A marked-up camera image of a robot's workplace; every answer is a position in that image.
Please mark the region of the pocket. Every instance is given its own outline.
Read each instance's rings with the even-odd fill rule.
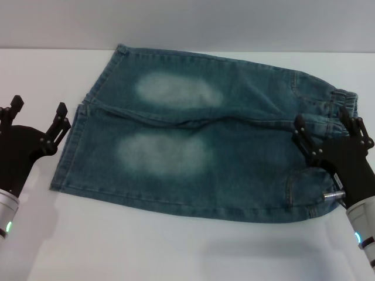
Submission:
[[[323,202],[323,193],[335,191],[330,174],[317,167],[293,171],[287,178],[289,207],[312,206]]]
[[[335,87],[310,74],[295,71],[292,89],[298,98],[310,102],[330,102]]]

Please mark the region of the white surface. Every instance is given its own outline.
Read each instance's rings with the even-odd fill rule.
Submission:
[[[373,0],[0,0],[0,47],[375,52]]]
[[[0,105],[25,105],[15,124],[45,131],[60,101],[73,119],[112,52],[0,50]],[[360,94],[375,135],[375,54],[214,53],[307,71]],[[375,280],[343,208],[282,225],[157,214],[49,191],[63,145],[38,160],[0,250],[1,281]],[[368,157],[375,166],[374,152]]]

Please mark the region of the jeans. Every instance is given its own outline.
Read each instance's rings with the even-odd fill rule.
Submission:
[[[78,106],[51,189],[173,215],[293,222],[337,207],[291,141],[347,135],[357,95],[248,61],[119,45]]]

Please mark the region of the green indicator light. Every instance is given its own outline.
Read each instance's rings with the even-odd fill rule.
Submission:
[[[9,232],[11,230],[12,222],[8,222],[8,225],[6,226],[6,231]]]

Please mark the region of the silver metal cylinder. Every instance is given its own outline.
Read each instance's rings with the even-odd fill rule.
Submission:
[[[325,193],[323,194],[324,201],[327,200],[337,200],[345,197],[345,191],[339,190],[332,193]]]

